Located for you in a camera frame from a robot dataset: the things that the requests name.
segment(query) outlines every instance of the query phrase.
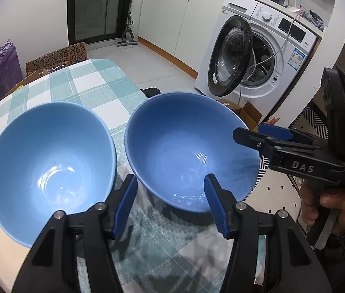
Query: trash bag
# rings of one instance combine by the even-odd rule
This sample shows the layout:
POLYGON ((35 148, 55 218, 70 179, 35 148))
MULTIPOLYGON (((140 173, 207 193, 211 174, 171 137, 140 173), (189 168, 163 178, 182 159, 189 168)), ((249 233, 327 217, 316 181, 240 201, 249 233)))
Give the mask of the trash bag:
POLYGON ((312 10, 305 11, 302 14, 302 17, 306 18, 309 22, 311 22, 314 26, 316 26, 320 31, 324 30, 323 19, 312 10))
POLYGON ((0 100, 23 79, 15 45, 7 41, 0 47, 0 100))

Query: white cabinet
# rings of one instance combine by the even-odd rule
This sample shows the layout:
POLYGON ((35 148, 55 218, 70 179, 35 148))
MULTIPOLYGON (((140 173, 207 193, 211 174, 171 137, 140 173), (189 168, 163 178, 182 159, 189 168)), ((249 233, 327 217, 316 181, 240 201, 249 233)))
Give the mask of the white cabinet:
POLYGON ((174 56, 199 71, 224 0, 189 0, 174 56))
POLYGON ((143 0, 139 37, 174 55, 187 0, 143 0))

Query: bowl rim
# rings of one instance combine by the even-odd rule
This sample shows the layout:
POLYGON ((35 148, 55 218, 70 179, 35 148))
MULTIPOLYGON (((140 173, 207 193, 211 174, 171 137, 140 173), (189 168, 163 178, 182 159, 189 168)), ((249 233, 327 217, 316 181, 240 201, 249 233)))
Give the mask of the bowl rim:
MULTIPOLYGON (((33 112, 33 110, 36 110, 38 108, 41 108, 42 106, 48 106, 48 105, 67 105, 67 106, 73 106, 73 107, 80 107, 80 108, 83 108, 84 110, 88 111, 88 112, 91 112, 91 115, 93 115, 95 117, 95 119, 97 121, 99 121, 101 124, 102 124, 102 127, 105 129, 105 133, 107 134, 107 138, 108 138, 108 142, 109 142, 109 145, 110 145, 110 148, 111 148, 111 158, 112 158, 112 172, 114 173, 113 175, 111 175, 109 177, 109 181, 107 182, 107 191, 106 191, 106 195, 104 196, 104 199, 102 201, 105 201, 105 199, 107 198, 107 196, 110 194, 110 192, 112 191, 113 189, 113 185, 114 185, 114 182, 115 182, 115 179, 116 179, 116 175, 117 175, 117 153, 116 153, 116 150, 115 150, 115 144, 114 144, 114 141, 113 141, 113 137, 111 136, 111 133, 109 131, 109 128, 107 127, 107 125, 105 124, 105 122, 101 119, 101 117, 99 115, 97 115, 94 111, 92 111, 91 109, 83 106, 83 105, 80 105, 80 104, 76 104, 74 102, 65 102, 65 101, 53 101, 53 102, 45 102, 43 104, 39 104, 37 106, 34 106, 24 112, 22 112, 20 115, 18 115, 16 118, 14 118, 14 120, 12 120, 5 128, 4 130, 2 131, 2 133, 0 134, 0 139, 3 138, 3 134, 8 131, 8 128, 9 126, 15 122, 15 120, 17 120, 18 118, 21 118, 23 117, 25 114, 29 113, 29 112, 33 112)), ((0 221, 0 228, 3 229, 3 231, 11 238, 13 239, 14 241, 16 241, 17 243, 25 246, 25 247, 28 247, 28 248, 31 248, 34 244, 34 242, 32 244, 30 243, 27 243, 21 239, 18 239, 17 237, 13 236, 2 224, 2 222, 0 221)))
MULTIPOLYGON (((244 125, 244 128, 248 130, 248 127, 247 125, 244 123, 244 121, 236 114, 234 113, 232 110, 230 110, 227 106, 223 105, 221 102, 218 102, 217 100, 213 99, 213 98, 210 98, 210 97, 207 97, 205 95, 202 95, 202 94, 196 94, 196 93, 188 93, 188 92, 185 92, 185 91, 173 91, 173 92, 168 92, 168 93, 162 93, 162 94, 158 94, 158 95, 155 95, 151 98, 149 98, 148 100, 144 101, 142 104, 140 104, 131 114, 129 120, 128 120, 128 123, 126 125, 126 129, 125 129, 125 138, 124 138, 124 145, 125 145, 125 153, 126 153, 126 157, 128 159, 128 162, 129 162, 129 165, 132 169, 132 171, 134 172, 134 174, 136 175, 136 177, 138 178, 138 180, 141 182, 141 184, 143 184, 143 186, 149 190, 153 195, 155 195, 156 197, 158 197, 160 200, 162 200, 164 203, 166 203, 167 205, 170 205, 174 208, 177 208, 177 209, 181 209, 181 210, 184 210, 184 211, 189 211, 189 212, 196 212, 196 213, 207 213, 207 212, 210 212, 210 209, 209 210, 197 210, 197 209, 191 209, 191 210, 188 210, 187 207, 185 206, 179 206, 179 205, 173 205, 172 202, 170 200, 168 200, 167 198, 161 196, 159 193, 155 192, 148 184, 145 183, 143 177, 141 175, 139 175, 136 167, 134 166, 133 164, 133 159, 132 159, 132 156, 130 154, 130 144, 128 142, 128 128, 131 126, 132 122, 133 122, 133 119, 136 117, 136 114, 144 109, 146 106, 148 106, 150 103, 152 103, 153 101, 155 100, 159 100, 161 97, 169 97, 169 96, 174 96, 174 95, 186 95, 188 97, 197 97, 197 98, 203 98, 204 100, 208 100, 209 102, 212 102, 212 103, 215 103, 216 105, 220 105, 220 106, 223 106, 226 110, 228 110, 230 115, 234 116, 234 117, 237 117, 241 123, 244 125)), ((257 153, 258 155, 258 164, 259 164, 259 168, 260 168, 260 156, 259 156, 259 152, 257 153)), ((253 191, 254 189, 254 186, 255 186, 255 183, 254 185, 252 186, 252 189, 250 191, 250 193, 253 191)))

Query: purple bag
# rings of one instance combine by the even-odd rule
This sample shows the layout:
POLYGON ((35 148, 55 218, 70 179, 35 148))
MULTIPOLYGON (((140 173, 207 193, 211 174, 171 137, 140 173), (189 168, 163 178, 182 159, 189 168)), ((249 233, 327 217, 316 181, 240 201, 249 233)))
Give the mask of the purple bag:
POLYGON ((23 75, 17 50, 8 40, 0 47, 0 100, 21 80, 23 75))

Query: control knob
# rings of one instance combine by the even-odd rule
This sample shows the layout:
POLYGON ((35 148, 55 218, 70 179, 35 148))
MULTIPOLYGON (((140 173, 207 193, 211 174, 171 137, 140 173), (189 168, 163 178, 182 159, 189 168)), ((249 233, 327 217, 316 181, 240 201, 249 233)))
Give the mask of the control knob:
POLYGON ((273 17, 269 12, 263 12, 262 14, 262 18, 263 20, 265 20, 266 22, 270 21, 273 17))

